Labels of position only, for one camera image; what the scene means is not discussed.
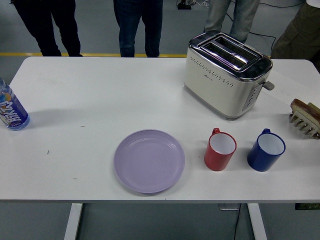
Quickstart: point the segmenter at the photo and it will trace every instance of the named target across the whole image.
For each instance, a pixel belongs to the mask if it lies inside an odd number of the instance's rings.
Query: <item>cup handle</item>
[[[265,129],[263,129],[263,131],[262,131],[262,134],[269,134],[269,133],[271,133],[271,131],[270,131],[269,128],[265,128]]]
[[[213,131],[212,131],[212,134],[219,133],[219,132],[220,132],[219,128],[214,128]]]

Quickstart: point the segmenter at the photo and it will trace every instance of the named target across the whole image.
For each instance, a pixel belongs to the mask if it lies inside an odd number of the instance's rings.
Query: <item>person's leg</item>
[[[157,58],[163,19],[163,0],[145,0],[142,21],[145,26],[145,54],[148,58]]]
[[[135,38],[142,16],[143,0],[117,0],[117,16],[120,27],[119,45],[121,57],[135,56]]]
[[[260,0],[236,0],[230,35],[245,42],[251,30]]]
[[[16,0],[14,6],[43,56],[60,57],[50,10],[44,0]]]
[[[70,57],[80,57],[80,41],[75,19],[75,0],[47,0],[55,24],[58,26],[61,41]]]
[[[221,31],[231,0],[209,0],[208,16],[205,21],[204,32]]]
[[[320,51],[320,8],[305,3],[274,45],[273,59],[311,60]]]

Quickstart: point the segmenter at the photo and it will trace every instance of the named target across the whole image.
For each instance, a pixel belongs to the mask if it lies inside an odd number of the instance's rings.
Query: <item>cup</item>
[[[255,170],[265,172],[285,152],[286,144],[278,135],[265,128],[256,139],[247,156],[248,164]]]
[[[237,149],[236,140],[228,133],[214,128],[206,147],[204,162],[213,171],[226,168]]]

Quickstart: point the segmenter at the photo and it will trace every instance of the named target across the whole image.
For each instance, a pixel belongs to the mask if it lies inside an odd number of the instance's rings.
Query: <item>plastic bottle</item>
[[[30,122],[27,111],[5,81],[0,77],[0,118],[7,128],[17,131]]]

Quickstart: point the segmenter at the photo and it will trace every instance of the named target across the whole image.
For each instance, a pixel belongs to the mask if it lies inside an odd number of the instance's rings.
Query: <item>toaster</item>
[[[273,63],[270,58],[220,31],[208,31],[188,44],[184,86],[226,119],[236,119],[256,103]]]

